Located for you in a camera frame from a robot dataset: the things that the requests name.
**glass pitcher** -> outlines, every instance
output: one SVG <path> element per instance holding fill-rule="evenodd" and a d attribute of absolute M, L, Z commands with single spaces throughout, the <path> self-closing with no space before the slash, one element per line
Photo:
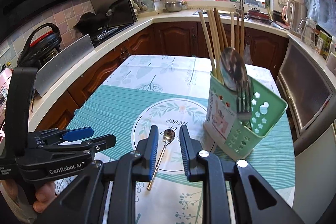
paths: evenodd
<path fill-rule="evenodd" d="M 302 41 L 308 46 L 314 47 L 315 46 L 315 29 L 316 29 L 317 23 L 313 21 L 312 18 L 306 17 L 304 20 L 301 21 L 299 25 L 299 29 L 302 24 L 304 25 L 302 35 L 301 35 Z"/>

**utensil caddy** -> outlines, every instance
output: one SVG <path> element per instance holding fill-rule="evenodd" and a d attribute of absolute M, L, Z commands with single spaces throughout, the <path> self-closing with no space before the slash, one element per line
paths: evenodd
<path fill-rule="evenodd" d="M 203 127 L 229 157 L 233 160 L 244 159 L 268 135 L 288 105 L 282 98 L 250 77 L 253 85 L 252 118 L 250 119 L 252 130 L 243 125 L 240 120 L 235 119 L 229 132 L 220 132 L 218 128 L 221 126 L 224 128 L 220 122 L 226 123 L 226 121 L 221 119 L 223 115 L 218 109 L 226 110 L 226 115 L 232 112 L 236 117 L 237 95 L 220 83 L 212 72 L 210 75 L 208 110 Z"/>

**human hand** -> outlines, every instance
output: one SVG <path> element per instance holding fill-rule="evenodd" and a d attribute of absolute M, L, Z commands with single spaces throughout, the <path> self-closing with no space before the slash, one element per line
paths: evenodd
<path fill-rule="evenodd" d="M 18 194 L 16 182 L 13 179 L 7 179 L 2 181 L 2 185 L 10 198 L 16 200 Z M 49 204 L 54 201 L 56 198 L 55 188 L 55 183 L 51 181 L 47 182 L 36 191 L 35 196 L 37 201 L 34 202 L 33 208 L 37 213 L 43 213 Z"/>

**teal striped tablecloth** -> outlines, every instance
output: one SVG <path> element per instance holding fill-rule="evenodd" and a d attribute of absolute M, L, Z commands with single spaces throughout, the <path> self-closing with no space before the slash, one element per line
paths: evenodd
<path fill-rule="evenodd" d="M 253 66 L 247 69 L 249 75 L 278 94 L 268 70 Z M 158 125 L 159 131 L 173 125 L 178 133 L 180 124 L 187 123 L 203 147 L 212 149 L 222 159 L 231 160 L 215 148 L 212 139 L 202 138 L 207 135 L 202 123 L 208 104 L 210 70 L 208 59 L 132 56 L 92 94 L 68 128 L 91 126 L 95 137 L 113 133 L 117 138 L 115 147 L 97 154 L 107 162 L 133 150 L 139 139 L 147 137 L 152 124 Z M 186 180 L 180 157 L 179 143 L 170 144 L 152 191 L 147 191 L 144 183 L 137 183 L 137 224 L 201 224 L 202 185 Z M 247 160 L 292 206 L 295 161 L 286 114 Z M 63 180 L 58 186 L 65 187 L 69 182 Z"/>

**metal bowl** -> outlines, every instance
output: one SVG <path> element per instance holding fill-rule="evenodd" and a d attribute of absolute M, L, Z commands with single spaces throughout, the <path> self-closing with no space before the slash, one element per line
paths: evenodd
<path fill-rule="evenodd" d="M 168 12 L 179 12 L 182 10 L 182 1 L 169 1 L 166 2 L 166 10 Z"/>

